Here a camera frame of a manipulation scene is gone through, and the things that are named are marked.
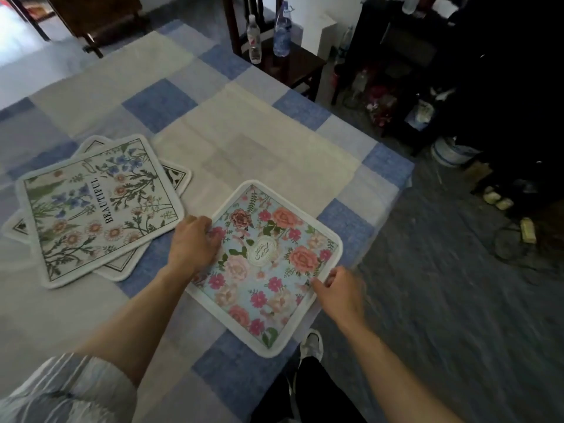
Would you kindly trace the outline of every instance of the tablecloth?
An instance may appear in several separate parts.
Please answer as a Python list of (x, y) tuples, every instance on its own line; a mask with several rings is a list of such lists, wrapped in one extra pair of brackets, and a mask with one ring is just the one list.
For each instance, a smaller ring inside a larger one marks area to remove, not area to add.
[[(0, 221), (18, 208), (14, 181), (70, 157), (91, 135), (143, 134), (159, 157), (188, 166), (188, 213), (211, 215), (244, 180), (258, 179), (339, 234), (341, 264), (374, 241), (413, 163), (175, 21), (0, 112)], [(23, 245), (0, 246), (0, 393), (68, 350), (137, 294), (166, 263), (172, 234), (151, 243), (113, 284), (94, 273), (39, 286)], [(255, 355), (188, 294), (180, 300), (139, 388), (136, 421), (248, 419), (305, 330), (284, 351)]]

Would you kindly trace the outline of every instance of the chair seat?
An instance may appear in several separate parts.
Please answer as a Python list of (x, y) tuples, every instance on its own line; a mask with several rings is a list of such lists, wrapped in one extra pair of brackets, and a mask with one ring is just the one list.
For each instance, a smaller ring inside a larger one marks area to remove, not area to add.
[[(250, 62), (249, 51), (245, 51), (242, 57)], [(304, 83), (316, 71), (326, 64), (323, 59), (307, 51), (303, 47), (291, 42), (290, 54), (283, 58), (274, 55), (273, 39), (268, 38), (262, 42), (262, 61), (255, 65), (269, 76), (280, 83), (294, 88)]]

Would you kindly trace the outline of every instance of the white sneaker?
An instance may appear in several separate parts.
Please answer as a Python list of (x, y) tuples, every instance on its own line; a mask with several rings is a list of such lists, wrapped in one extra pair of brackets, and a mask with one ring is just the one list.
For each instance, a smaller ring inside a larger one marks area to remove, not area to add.
[(316, 329), (309, 329), (306, 338), (300, 344), (300, 364), (304, 358), (313, 356), (321, 362), (323, 357), (323, 339)]

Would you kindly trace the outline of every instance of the striped shirt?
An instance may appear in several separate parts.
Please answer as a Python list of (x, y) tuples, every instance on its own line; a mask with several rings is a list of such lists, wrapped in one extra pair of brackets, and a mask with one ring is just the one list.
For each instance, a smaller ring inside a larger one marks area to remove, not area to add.
[(64, 354), (41, 365), (0, 400), (2, 423), (124, 423), (137, 405), (130, 379), (109, 362)]

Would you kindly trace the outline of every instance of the tray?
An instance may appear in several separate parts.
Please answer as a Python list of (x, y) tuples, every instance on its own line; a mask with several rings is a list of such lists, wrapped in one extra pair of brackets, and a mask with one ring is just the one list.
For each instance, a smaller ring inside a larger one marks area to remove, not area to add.
[[(74, 153), (73, 157), (87, 153), (97, 147), (109, 144), (113, 140), (105, 136), (92, 135), (86, 138)], [(160, 159), (162, 168), (165, 170), (166, 176), (169, 178), (174, 189), (180, 196), (192, 179), (192, 171), (186, 167), (176, 163), (164, 161)], [(24, 213), (22, 210), (16, 211), (2, 226), (4, 236), (11, 239), (29, 244), (29, 236), (25, 225)], [(143, 253), (149, 247), (150, 242), (136, 248), (133, 251), (116, 258), (114, 261), (103, 265), (94, 270), (94, 273), (111, 280), (112, 282), (121, 282), (129, 277)]]
[(186, 290), (259, 356), (277, 356), (315, 301), (309, 279), (327, 278), (342, 241), (256, 180), (215, 213), (216, 234), (216, 260)]
[(184, 208), (142, 135), (16, 182), (41, 283), (58, 288), (173, 229)]

